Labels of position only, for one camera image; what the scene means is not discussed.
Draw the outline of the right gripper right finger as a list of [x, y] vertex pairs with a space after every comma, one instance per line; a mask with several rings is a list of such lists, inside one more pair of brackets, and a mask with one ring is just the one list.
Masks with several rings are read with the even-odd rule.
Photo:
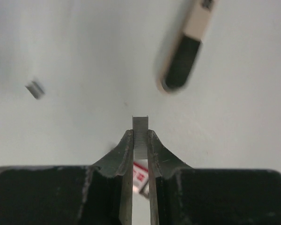
[[148, 132], [153, 225], [281, 225], [281, 173], [192, 168]]

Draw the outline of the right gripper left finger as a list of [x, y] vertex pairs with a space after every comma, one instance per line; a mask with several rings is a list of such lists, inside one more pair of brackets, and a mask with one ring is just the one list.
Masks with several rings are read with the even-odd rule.
[[0, 225], [130, 225], [133, 132], [92, 165], [0, 167]]

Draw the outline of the grey staple strip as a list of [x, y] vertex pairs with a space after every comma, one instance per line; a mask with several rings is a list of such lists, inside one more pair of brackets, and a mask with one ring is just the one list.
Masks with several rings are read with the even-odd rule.
[[148, 116], [133, 117], [133, 157], [134, 160], [148, 158]]
[[34, 79], [29, 81], [26, 85], [25, 88], [29, 91], [29, 93], [36, 99], [40, 100], [44, 95], [45, 91], [41, 83]]

